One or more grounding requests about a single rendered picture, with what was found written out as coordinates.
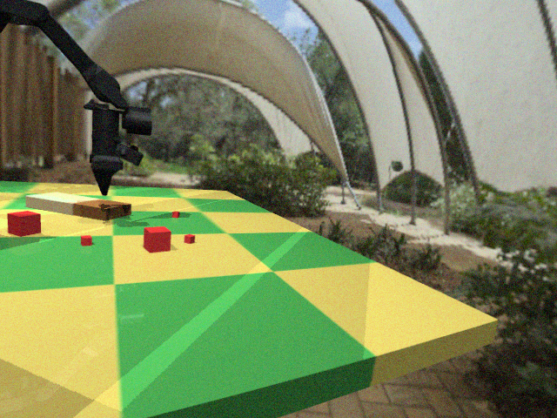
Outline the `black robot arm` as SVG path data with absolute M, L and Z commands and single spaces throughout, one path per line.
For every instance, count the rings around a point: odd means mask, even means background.
M 151 107 L 129 106 L 120 93 L 118 81 L 87 56 L 44 4 L 27 0 L 0 0 L 0 33 L 9 23 L 32 25 L 41 29 L 79 70 L 99 101 L 111 103 L 117 109 L 124 110 L 111 110 L 109 104 L 94 103 L 91 99 L 84 108 L 92 110 L 92 130 L 119 131 L 119 114 L 122 114 L 122 128 L 126 129 L 126 133 L 151 135 Z M 117 143 L 115 154 L 135 166 L 140 165 L 144 157 L 144 154 L 138 152 L 138 147 L 122 145 L 121 139 Z

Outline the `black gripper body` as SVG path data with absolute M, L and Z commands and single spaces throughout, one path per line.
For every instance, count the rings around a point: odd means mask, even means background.
M 120 141 L 119 132 L 92 130 L 91 137 L 90 163 L 92 163 L 92 169 L 122 171 L 123 161 L 115 154 L 117 143 Z

